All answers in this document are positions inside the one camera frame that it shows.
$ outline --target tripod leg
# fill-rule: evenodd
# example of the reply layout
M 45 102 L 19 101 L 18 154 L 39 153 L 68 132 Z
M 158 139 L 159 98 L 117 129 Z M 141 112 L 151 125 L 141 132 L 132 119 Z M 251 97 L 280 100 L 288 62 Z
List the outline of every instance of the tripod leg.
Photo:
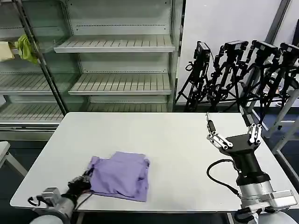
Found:
M 270 108 L 271 102 L 272 102 L 272 100 L 275 96 L 277 88 L 279 87 L 280 81 L 281 81 L 284 74 L 288 74 L 288 69 L 287 68 L 281 68 L 280 71 L 278 72 L 277 77 L 274 80 L 274 83 L 273 83 L 272 87 L 269 90 L 269 93 L 268 93 L 268 96 L 267 96 L 267 105 L 264 108 L 264 112 L 263 112 L 263 114 L 260 118 L 259 124 L 262 124 L 263 119 L 265 118 L 265 116 L 266 116 L 266 114 L 267 114 L 267 112 Z
M 192 75 L 192 73 L 187 78 L 187 80 L 186 80 L 185 84 L 183 85 L 181 91 L 178 92 L 178 96 L 176 98 L 176 103 L 178 102 L 178 99 L 181 97 L 181 95 L 183 95 L 183 92 L 185 91 L 185 88 L 187 87 L 188 83 L 191 81 L 191 75 Z
M 239 89 L 238 89 L 238 82 L 237 82 L 237 72 L 238 69 L 236 69 L 235 65 L 233 66 L 233 77 L 235 80 L 235 96 L 236 96 L 236 103 L 238 106 L 238 112 L 240 112 L 240 102 L 239 102 Z
M 254 80 L 254 82 L 253 82 L 253 85 L 257 84 L 257 82 L 258 82 L 260 76 L 262 75 L 262 74 L 260 75 L 260 69 L 257 68 L 257 67 L 255 68 L 255 73 L 256 73 L 256 75 L 255 75 L 255 80 Z M 256 93 L 257 93 L 257 88 L 253 89 L 252 92 L 253 92 L 254 94 L 256 94 Z M 251 112 L 252 112 L 252 109 L 253 109 L 253 107 L 254 107 L 255 104 L 256 104 L 256 101 L 252 101 L 252 102 L 250 103 L 250 105 L 249 105 L 249 107 L 248 107 L 248 110 L 247 110 L 248 113 L 251 113 Z

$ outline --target metal shelf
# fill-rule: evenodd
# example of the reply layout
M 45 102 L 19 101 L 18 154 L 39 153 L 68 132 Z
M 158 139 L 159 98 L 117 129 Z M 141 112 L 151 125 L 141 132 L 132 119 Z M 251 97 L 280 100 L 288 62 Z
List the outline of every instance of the metal shelf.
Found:
M 90 52 L 174 52 L 169 35 L 87 35 L 72 36 L 56 53 Z
M 74 74 L 54 74 L 60 92 L 71 87 Z M 0 95 L 53 95 L 42 73 L 0 74 Z
M 56 103 L 6 103 L 0 111 L 0 124 L 59 124 L 62 118 Z
M 88 112 L 167 112 L 166 104 L 101 104 L 91 103 Z
M 167 73 L 84 73 L 70 95 L 170 95 Z

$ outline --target camera tripod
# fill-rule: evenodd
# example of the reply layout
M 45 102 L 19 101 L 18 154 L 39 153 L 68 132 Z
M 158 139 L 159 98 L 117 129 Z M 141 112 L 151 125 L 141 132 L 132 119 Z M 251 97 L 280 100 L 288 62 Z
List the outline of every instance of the camera tripod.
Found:
M 216 112 L 217 104 L 232 95 L 237 99 L 238 109 L 239 105 L 239 90 L 238 90 L 238 80 L 240 77 L 237 76 L 238 70 L 242 69 L 243 73 L 246 70 L 246 63 L 242 61 L 242 56 L 246 46 L 248 45 L 247 41 L 234 41 L 228 42 L 220 47 L 219 54 L 215 57 L 214 68 L 215 72 L 211 74 L 212 79 L 206 84 L 207 91 L 207 100 L 211 101 L 211 107 L 209 110 Z M 219 61 L 220 58 L 224 55 L 224 52 L 227 54 L 227 60 L 220 67 Z M 225 69 L 220 84 L 217 84 L 217 79 L 222 75 L 222 71 Z M 224 88 L 228 75 L 232 72 L 231 84 Z M 235 95 L 229 90 L 235 87 Z
M 207 71 L 209 68 L 210 54 L 211 50 L 209 47 L 205 43 L 198 41 L 194 52 L 195 61 L 194 63 L 189 62 L 190 64 L 186 66 L 186 70 L 191 71 L 191 73 L 181 91 L 178 92 L 178 96 L 176 98 L 176 103 L 181 96 L 187 100 L 184 112 L 196 111 L 198 102 L 202 101 L 205 97 L 202 88 L 205 81 L 208 81 Z M 184 91 L 189 83 L 191 84 L 191 88 L 188 96 L 186 96 Z
M 286 102 L 286 99 L 287 99 L 286 91 L 287 91 L 288 87 L 291 85 L 292 81 L 293 81 L 293 83 L 296 84 L 296 86 L 298 86 L 297 81 L 294 80 L 295 75 L 298 73 L 298 69 L 294 70 L 290 76 L 289 76 L 289 74 L 290 74 L 291 68 L 294 66 L 294 64 L 296 63 L 296 61 L 299 58 L 299 48 L 292 44 L 286 44 L 286 43 L 282 43 L 280 45 L 280 48 L 283 52 L 283 54 L 282 54 L 283 61 L 279 65 L 279 71 L 278 71 L 276 78 L 274 78 L 274 79 L 271 78 L 271 74 L 269 74 L 269 76 L 268 76 L 268 79 L 269 79 L 268 86 L 270 87 L 270 89 L 267 94 L 267 97 L 263 101 L 264 110 L 263 110 L 263 113 L 261 114 L 260 124 L 262 123 L 263 119 L 265 118 L 265 115 L 267 114 L 267 112 L 269 110 L 271 102 L 273 101 L 273 98 L 276 96 L 276 91 L 279 87 L 279 84 L 280 84 L 282 78 L 285 78 L 285 84 L 284 84 L 282 91 L 278 95 L 278 96 L 281 96 L 281 95 L 283 96 L 282 104 L 284 104 Z

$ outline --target folded shirt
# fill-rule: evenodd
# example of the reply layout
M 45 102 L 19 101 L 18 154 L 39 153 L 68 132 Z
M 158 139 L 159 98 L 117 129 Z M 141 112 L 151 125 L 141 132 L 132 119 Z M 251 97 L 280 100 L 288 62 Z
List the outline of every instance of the folded shirt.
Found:
M 91 190 L 97 195 L 145 202 L 150 162 L 143 154 L 116 152 L 110 159 L 93 156 Z

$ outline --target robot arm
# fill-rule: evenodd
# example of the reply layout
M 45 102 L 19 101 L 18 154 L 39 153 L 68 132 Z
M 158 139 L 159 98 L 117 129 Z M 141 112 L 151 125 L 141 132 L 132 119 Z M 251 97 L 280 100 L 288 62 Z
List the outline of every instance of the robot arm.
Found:
M 232 162 L 238 171 L 236 183 L 241 190 L 242 207 L 235 213 L 238 222 L 258 223 L 261 212 L 276 215 L 277 211 L 297 204 L 291 190 L 273 190 L 269 175 L 263 172 L 258 164 L 254 151 L 261 144 L 261 125 L 252 124 L 247 134 L 224 138 L 216 132 L 207 113 L 207 128 L 209 130 L 207 139 L 222 154 L 232 157 Z

